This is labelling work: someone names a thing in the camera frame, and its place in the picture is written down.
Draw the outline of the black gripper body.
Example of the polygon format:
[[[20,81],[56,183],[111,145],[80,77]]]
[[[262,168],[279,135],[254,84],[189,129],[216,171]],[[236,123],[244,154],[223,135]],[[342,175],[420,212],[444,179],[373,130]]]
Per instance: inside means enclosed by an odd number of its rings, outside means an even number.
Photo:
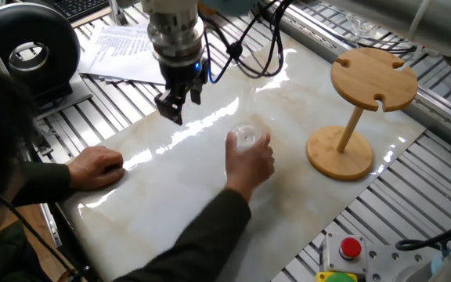
[[[170,66],[160,63],[161,73],[165,80],[165,89],[173,85],[183,84],[191,88],[193,81],[198,77],[207,76],[210,64],[207,59],[201,58],[185,66]]]

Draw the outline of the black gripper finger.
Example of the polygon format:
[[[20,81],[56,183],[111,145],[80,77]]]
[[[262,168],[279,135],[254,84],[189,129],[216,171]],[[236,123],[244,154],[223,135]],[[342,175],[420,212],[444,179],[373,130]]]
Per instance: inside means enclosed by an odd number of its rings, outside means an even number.
[[[186,101],[186,85],[179,84],[167,87],[155,97],[155,103],[161,116],[182,125],[182,106]]]
[[[201,105],[201,93],[203,85],[206,85],[208,81],[207,76],[198,77],[193,81],[190,88],[191,101],[196,105]]]

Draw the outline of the person right hand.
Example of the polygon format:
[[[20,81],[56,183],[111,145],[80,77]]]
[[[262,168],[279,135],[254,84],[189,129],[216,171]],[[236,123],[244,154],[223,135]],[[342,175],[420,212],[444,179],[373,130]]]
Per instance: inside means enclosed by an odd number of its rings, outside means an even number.
[[[266,133],[249,149],[239,151],[236,136],[229,132],[225,141],[225,188],[236,191],[246,202],[254,190],[274,173],[271,136]]]

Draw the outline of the person left hand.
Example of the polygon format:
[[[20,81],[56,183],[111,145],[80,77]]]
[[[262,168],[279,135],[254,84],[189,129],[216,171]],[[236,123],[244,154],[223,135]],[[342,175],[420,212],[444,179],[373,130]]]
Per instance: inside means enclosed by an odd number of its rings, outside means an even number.
[[[119,181],[125,173],[122,154],[104,146],[84,149],[67,165],[70,188],[79,191],[99,190]]]

